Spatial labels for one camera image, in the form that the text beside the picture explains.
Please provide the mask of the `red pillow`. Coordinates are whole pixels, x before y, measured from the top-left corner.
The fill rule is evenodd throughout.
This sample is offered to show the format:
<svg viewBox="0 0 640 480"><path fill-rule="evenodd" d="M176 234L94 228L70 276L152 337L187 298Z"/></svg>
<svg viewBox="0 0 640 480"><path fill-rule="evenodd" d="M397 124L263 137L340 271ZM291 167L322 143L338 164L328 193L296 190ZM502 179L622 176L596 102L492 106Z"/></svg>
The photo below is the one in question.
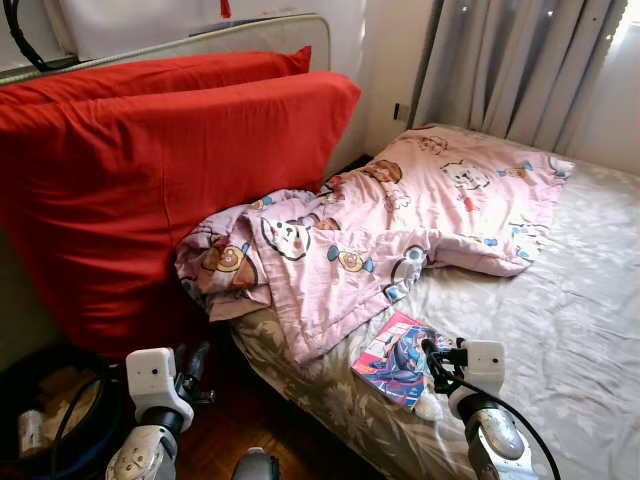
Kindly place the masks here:
<svg viewBox="0 0 640 480"><path fill-rule="evenodd" d="M215 212L319 186L360 88L333 72L0 106L0 227L73 346L197 337L174 252Z"/></svg>
<svg viewBox="0 0 640 480"><path fill-rule="evenodd" d="M132 61L8 84L0 87L0 106L114 99L269 81L307 73L311 58L312 49L305 46L291 54L219 52Z"/></svg>

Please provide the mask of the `grey curtain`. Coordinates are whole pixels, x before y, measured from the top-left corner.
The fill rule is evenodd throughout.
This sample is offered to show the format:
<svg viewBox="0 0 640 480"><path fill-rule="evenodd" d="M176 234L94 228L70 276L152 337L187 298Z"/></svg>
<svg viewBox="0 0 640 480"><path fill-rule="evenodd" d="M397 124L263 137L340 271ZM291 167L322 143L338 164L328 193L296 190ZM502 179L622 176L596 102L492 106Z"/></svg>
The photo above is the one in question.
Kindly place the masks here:
<svg viewBox="0 0 640 480"><path fill-rule="evenodd" d="M410 128L448 124L564 154L628 0L429 0Z"/></svg>

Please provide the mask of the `pink cartoon print blanket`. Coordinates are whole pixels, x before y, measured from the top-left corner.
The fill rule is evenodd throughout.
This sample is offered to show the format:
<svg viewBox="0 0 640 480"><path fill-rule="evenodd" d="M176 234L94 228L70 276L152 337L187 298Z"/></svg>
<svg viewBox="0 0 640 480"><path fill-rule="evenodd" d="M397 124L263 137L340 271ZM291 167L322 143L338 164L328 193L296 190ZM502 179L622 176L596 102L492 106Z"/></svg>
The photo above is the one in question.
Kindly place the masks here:
<svg viewBox="0 0 640 480"><path fill-rule="evenodd" d="M540 255L575 165L448 125L401 134L319 191L215 212L175 252L211 320L271 308L307 364L415 291L426 269L515 276Z"/></svg>

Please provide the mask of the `bed with beige floral sheet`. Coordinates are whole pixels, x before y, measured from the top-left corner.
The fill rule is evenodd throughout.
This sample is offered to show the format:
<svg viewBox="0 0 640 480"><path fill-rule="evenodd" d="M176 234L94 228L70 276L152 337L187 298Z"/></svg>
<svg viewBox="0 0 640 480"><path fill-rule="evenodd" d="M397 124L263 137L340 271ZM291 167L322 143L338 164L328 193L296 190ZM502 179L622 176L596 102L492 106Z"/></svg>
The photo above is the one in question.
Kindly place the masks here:
<svg viewBox="0 0 640 480"><path fill-rule="evenodd" d="M639 178L570 161L547 242L522 273L426 269L410 296L307 364L287 355L275 312L262 308L230 321L239 351L380 474L460 480L474 472L448 404L448 416L419 419L352 364L394 312L449 339L498 340L506 347L499 397L535 426L562 480L639 480Z"/></svg>

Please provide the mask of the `white crumpled tissue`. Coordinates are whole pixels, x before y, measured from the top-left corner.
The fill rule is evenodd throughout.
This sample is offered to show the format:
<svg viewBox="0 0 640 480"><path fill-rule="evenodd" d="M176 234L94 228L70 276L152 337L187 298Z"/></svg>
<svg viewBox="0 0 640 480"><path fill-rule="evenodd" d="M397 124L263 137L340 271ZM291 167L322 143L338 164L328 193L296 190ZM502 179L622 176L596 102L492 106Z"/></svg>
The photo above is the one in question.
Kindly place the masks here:
<svg viewBox="0 0 640 480"><path fill-rule="evenodd" d="M444 399L444 406L442 406L442 396L424 392L413 406L413 415L426 421L436 421L442 415L448 416L447 399Z"/></svg>

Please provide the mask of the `brown cardboard scraps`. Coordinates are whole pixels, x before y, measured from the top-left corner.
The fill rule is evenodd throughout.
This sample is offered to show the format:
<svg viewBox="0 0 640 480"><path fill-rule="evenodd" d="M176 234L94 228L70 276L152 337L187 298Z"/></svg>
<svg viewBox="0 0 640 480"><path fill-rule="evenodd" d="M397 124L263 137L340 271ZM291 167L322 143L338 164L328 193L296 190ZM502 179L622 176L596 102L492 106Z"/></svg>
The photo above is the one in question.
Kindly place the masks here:
<svg viewBox="0 0 640 480"><path fill-rule="evenodd" d="M63 434L72 433L79 422L90 412L100 385L95 383L79 399L74 399L79 389L90 383L96 372L77 367L61 367L37 384L37 402L42 412L42 438L51 442L64 417L70 415Z"/></svg>

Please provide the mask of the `black round bin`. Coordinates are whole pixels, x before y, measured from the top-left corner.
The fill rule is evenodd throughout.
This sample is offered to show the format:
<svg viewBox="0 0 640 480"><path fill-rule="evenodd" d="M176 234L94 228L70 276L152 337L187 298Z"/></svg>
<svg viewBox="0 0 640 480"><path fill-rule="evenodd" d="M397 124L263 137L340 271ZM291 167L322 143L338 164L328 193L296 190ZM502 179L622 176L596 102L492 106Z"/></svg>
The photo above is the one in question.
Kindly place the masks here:
<svg viewBox="0 0 640 480"><path fill-rule="evenodd" d="M90 412L64 435L70 415L51 442L42 438L31 454L20 453L20 416L41 412L37 384L64 367L88 369L97 376L76 393L100 385ZM129 429L122 375L106 358L69 344L40 349L0 371L0 480L105 480L108 461Z"/></svg>

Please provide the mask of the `colourful comic book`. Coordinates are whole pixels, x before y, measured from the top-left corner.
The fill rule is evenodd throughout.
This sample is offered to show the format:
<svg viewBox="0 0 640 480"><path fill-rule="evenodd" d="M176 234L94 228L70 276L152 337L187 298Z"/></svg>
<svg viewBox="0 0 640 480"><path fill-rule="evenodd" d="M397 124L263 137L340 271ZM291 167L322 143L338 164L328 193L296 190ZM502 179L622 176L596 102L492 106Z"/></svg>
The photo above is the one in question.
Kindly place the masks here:
<svg viewBox="0 0 640 480"><path fill-rule="evenodd" d="M394 312L384 328L366 343L352 370L390 402L412 410L422 394L433 393L424 342L438 349L454 347L453 340L433 326Z"/></svg>

